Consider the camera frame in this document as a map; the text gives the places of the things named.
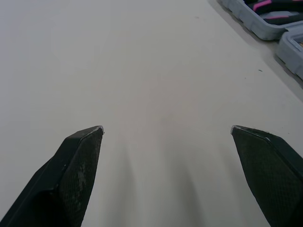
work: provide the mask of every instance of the white table surface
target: white table surface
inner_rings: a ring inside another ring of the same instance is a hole
[[[75,131],[105,135],[84,227],[268,227],[234,124],[303,154],[301,82],[216,0],[0,3],[0,217]]]

